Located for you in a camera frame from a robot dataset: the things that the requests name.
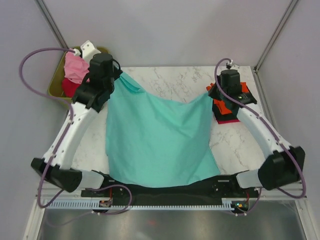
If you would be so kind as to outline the teal t shirt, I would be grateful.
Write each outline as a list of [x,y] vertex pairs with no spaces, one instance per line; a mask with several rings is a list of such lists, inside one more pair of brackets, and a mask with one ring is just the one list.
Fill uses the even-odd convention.
[[167,100],[122,73],[107,104],[110,176],[149,188],[187,186],[220,174],[210,148],[213,100]]

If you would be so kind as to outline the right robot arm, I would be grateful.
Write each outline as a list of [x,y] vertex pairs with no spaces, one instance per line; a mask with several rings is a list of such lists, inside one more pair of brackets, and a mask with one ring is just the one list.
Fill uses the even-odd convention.
[[258,143],[265,158],[256,170],[239,172],[229,184],[235,197],[242,196],[247,188],[279,189],[301,180],[305,161],[302,147],[293,147],[284,140],[265,117],[251,92],[244,92],[240,73],[235,69],[223,70],[217,82],[208,91],[214,100],[222,101]]

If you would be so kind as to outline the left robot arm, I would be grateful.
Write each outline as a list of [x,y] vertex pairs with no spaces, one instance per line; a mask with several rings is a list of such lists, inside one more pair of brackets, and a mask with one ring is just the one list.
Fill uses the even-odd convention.
[[76,89],[68,117],[50,149],[41,158],[34,158],[31,167],[44,181],[69,193],[78,188],[92,189],[99,197],[106,196],[110,185],[96,171],[72,167],[74,155],[86,130],[103,109],[115,89],[115,80],[122,73],[119,63],[109,53],[95,54],[89,72]]

